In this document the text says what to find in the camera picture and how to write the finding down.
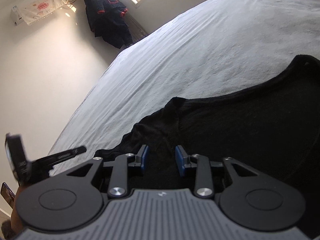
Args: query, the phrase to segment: phone screen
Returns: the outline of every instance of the phone screen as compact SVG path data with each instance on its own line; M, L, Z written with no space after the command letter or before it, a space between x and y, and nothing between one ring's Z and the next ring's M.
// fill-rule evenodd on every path
M4 182L1 186L1 195L5 199L5 201L13 208L15 194L8 187L8 185Z

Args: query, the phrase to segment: logo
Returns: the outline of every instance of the logo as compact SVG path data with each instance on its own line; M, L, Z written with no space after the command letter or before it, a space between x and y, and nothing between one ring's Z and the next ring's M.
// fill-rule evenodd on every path
M160 197L164 197L164 196L167 195L167 193L165 193L165 192L159 192L158 195L159 195Z

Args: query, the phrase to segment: white bedsheet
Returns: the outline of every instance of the white bedsheet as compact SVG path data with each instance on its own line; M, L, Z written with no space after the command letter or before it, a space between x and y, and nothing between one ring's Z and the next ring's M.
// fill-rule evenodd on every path
M320 58L320 0L208 0L124 50L50 154L85 145L57 174L120 143L172 97L206 98L262 83L297 54Z

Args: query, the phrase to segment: circular pad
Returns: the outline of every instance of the circular pad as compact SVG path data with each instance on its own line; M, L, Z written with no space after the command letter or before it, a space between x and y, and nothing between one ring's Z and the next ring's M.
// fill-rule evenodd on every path
M221 193L219 206L238 225L263 232L290 228L305 211L300 192L266 175L238 177Z
M103 205L98 189L85 178L59 175L28 187L17 198L24 225L45 232L77 228L94 218Z
M72 206L76 199L76 195L69 190L54 189L43 193L39 198L39 203L49 210L63 210Z
M259 210L274 210L282 205L283 197L272 190L257 189L250 192L247 197L250 206Z

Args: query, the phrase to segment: dark jacket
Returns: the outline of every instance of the dark jacket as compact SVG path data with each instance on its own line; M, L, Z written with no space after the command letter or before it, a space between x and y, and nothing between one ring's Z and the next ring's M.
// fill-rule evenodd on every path
M132 37L123 20L127 12L125 5L118 0L84 0L89 26L95 37L120 49L132 44Z

